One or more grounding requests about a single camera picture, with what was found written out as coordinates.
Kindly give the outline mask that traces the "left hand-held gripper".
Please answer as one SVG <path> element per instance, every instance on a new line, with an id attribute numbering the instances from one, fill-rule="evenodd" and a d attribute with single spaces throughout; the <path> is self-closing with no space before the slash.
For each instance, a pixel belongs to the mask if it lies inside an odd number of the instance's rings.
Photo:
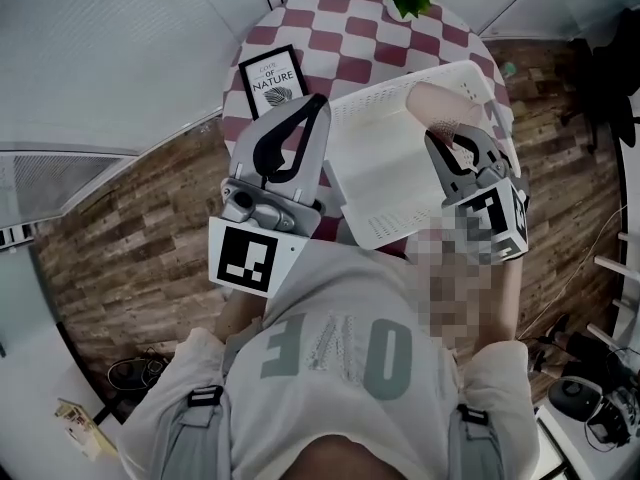
<path id="1" fill-rule="evenodd" d="M 272 108 L 244 129 L 221 185 L 222 213 L 209 219 L 210 281 L 276 295 L 323 216 L 315 199 L 330 124 L 327 98 L 311 94 Z M 284 168 L 283 146 L 291 137 L 297 148 Z"/>

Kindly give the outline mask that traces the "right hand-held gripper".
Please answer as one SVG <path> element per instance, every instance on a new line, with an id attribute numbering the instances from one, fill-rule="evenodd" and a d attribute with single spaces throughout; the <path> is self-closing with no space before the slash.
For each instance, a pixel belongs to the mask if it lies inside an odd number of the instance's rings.
<path id="1" fill-rule="evenodd" d="M 460 124 L 451 145 L 430 130 L 424 142 L 445 194 L 457 250 L 474 264 L 500 264 L 529 250 L 525 204 L 511 179 L 508 159 L 483 129 Z M 503 178 L 479 188 L 485 168 Z"/>

